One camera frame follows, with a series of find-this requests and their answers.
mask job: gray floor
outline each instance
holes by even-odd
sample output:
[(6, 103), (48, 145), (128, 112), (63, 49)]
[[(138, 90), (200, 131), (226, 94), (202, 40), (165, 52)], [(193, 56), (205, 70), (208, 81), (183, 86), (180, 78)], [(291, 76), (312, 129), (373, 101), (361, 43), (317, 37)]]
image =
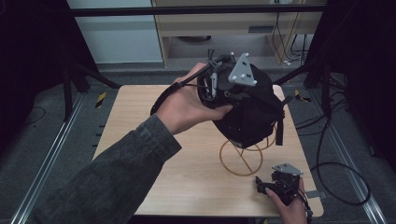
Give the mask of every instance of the gray floor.
[[(169, 52), (169, 64), (164, 69), (135, 70), (123, 73), (105, 73), (108, 78), (120, 84), (169, 84), (175, 77), (182, 76), (198, 62), (205, 62), (208, 48), (216, 49), (217, 54), (233, 51), (235, 55), (249, 52), (251, 62), (267, 71), (272, 79), (278, 79), (291, 69), (300, 65), (299, 61), (292, 65), (277, 64), (269, 49), (265, 36), (212, 36), (206, 42), (189, 41), (179, 38), (172, 40)], [(300, 75), (283, 86), (285, 94), (294, 95), (298, 89), (303, 97), (316, 99), (320, 88), (305, 90)], [(81, 167), (92, 159), (95, 147), (100, 140), (103, 125), (111, 110), (117, 95), (117, 90), (90, 79), (92, 84), (89, 93), (76, 93), (74, 98), (82, 96), (82, 104), (70, 133), (64, 141), (62, 150), (49, 173), (37, 201), (40, 202), (49, 192), (61, 186)], [(106, 92), (106, 98), (101, 108), (95, 108), (97, 98), (101, 92)], [(343, 100), (342, 94), (334, 95), (333, 104)], [(63, 125), (64, 100), (62, 86), (43, 91), (35, 98), (35, 109), (27, 119), (19, 135), (13, 140), (12, 154), (0, 167), (0, 219), (11, 218), (21, 204), (26, 192), (35, 179), (43, 160), (54, 141), (57, 132)], [(369, 146), (363, 137), (362, 130), (356, 122), (356, 115), (348, 112), (348, 104), (341, 104), (334, 109), (332, 129), (327, 130), (320, 150), (320, 161), (341, 161), (344, 159), (339, 151), (340, 144), (336, 137), (342, 139), (341, 147), (346, 149), (350, 159), (354, 161), (360, 173), (367, 179), (371, 187), (375, 204), (386, 221), (372, 220), (367, 215), (368, 205), (351, 206), (337, 201), (332, 195), (322, 200), (324, 215), (314, 219), (313, 223), (396, 223), (396, 200), (393, 195), (396, 189), (396, 174), (382, 158), (372, 157)], [(290, 112), (296, 127), (301, 121), (320, 116), (320, 110), (315, 102), (293, 100), (289, 103)], [(316, 155), (320, 134), (324, 126), (323, 120), (304, 129), (298, 134), (309, 165), (316, 164)], [(359, 197), (354, 183), (354, 176), (347, 174), (344, 168), (326, 166), (320, 169), (323, 181), (339, 197), (358, 202)], [(315, 175), (319, 190), (324, 190)], [(269, 223), (279, 223), (277, 218), (270, 218)]]

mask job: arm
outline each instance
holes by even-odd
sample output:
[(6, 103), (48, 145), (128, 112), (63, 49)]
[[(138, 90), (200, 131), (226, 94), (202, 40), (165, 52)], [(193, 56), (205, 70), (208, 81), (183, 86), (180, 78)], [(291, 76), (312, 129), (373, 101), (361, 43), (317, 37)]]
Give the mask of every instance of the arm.
[(127, 222), (163, 164), (181, 149), (153, 115), (99, 155), (35, 211), (38, 223)]
[[(203, 66), (197, 64), (181, 79)], [(206, 120), (221, 119), (229, 110), (230, 106), (209, 109), (201, 104), (195, 87), (183, 87), (163, 102), (156, 115), (53, 192), (35, 210), (35, 222), (127, 222), (144, 201), (164, 163), (181, 149), (173, 134)]]

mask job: jacket sleeve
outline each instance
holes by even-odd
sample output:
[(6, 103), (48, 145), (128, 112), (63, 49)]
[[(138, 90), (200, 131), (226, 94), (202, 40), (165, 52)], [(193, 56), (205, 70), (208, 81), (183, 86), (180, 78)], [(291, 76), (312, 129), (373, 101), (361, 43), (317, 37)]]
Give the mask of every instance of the jacket sleeve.
[(154, 114), (34, 211), (35, 223), (126, 223), (180, 144)]

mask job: left hand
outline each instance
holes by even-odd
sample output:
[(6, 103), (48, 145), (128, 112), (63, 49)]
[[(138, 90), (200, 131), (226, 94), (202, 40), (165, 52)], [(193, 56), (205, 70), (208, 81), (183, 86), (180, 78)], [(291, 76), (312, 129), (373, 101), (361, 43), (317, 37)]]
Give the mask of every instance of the left hand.
[[(196, 64), (186, 76), (177, 78), (175, 82), (190, 77), (204, 66), (204, 63)], [(190, 82), (190, 84), (196, 83), (196, 79)], [(187, 131), (198, 123), (222, 119), (232, 108), (231, 105), (208, 108), (201, 103), (196, 87), (185, 86), (169, 95), (156, 114), (171, 134), (177, 134)]]
[[(299, 189), (303, 193), (305, 193), (304, 181), (302, 178), (300, 178)], [(271, 191), (270, 189), (265, 189), (265, 191), (268, 197), (274, 203), (277, 211), (279, 212), (283, 224), (307, 223), (304, 202), (300, 198), (298, 197), (294, 198), (294, 200), (289, 204), (289, 206), (286, 206), (285, 204), (282, 203), (280, 198), (273, 191)]]

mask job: black curtain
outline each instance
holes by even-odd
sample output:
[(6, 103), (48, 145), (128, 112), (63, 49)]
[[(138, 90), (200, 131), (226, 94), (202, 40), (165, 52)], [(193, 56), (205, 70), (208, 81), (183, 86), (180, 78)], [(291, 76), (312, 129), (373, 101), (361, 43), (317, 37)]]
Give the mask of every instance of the black curtain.
[[(0, 9), (1, 156), (32, 111), (35, 96), (63, 82), (62, 72), (70, 59), (99, 73), (76, 20), (42, 13), (43, 9), (69, 9), (65, 0), (3, 1), (5, 7)], [(81, 80), (85, 75), (72, 71), (70, 76)]]
[[(320, 55), (332, 72), (346, 75), (346, 93), (357, 120), (377, 154), (396, 171), (396, 5), (393, 0), (329, 4), (345, 8), (323, 13), (307, 61)], [(320, 75), (311, 72), (308, 79)]]

